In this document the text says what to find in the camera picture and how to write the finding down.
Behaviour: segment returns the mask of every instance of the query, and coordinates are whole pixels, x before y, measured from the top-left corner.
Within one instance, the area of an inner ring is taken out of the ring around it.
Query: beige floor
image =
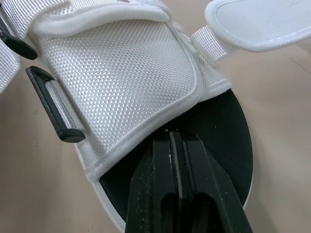
[[[205,0],[165,0],[188,34]],[[246,214],[255,233],[311,231],[311,43],[221,62],[247,117],[254,183]],[[24,69],[0,94],[0,232],[117,233],[62,143]]]

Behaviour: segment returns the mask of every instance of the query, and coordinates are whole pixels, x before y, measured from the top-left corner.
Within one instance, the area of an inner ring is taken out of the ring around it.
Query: strap loop
[[[219,40],[209,26],[205,26],[195,32],[190,41],[213,66],[216,66],[216,63],[219,60],[238,50],[237,48]]]

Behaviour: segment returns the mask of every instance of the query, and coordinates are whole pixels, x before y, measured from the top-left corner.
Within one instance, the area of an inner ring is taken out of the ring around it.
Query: white nylon strap
[[[237,48],[220,41],[209,26],[205,26],[195,32],[190,41],[202,56],[213,66],[215,66],[219,60],[237,50]]]
[[[67,128],[78,129],[84,132],[85,128],[79,120],[79,117],[64,93],[61,85],[57,81],[51,80],[45,83],[45,86]]]
[[[7,87],[19,70],[19,58],[0,40],[0,93]]]

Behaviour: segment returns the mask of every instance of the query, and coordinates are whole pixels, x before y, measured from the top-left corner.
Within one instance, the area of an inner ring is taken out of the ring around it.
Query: white webbing strap
[[[0,40],[0,93],[15,77],[19,66],[18,55]]]
[[[237,48],[220,41],[209,26],[205,26],[195,32],[190,38],[190,41],[213,66],[215,66],[219,60],[237,50]]]

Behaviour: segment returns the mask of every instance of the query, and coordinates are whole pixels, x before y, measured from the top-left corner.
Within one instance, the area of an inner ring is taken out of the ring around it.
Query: velcro strap
[[[214,0],[205,17],[222,42],[265,52],[311,37],[310,0]]]

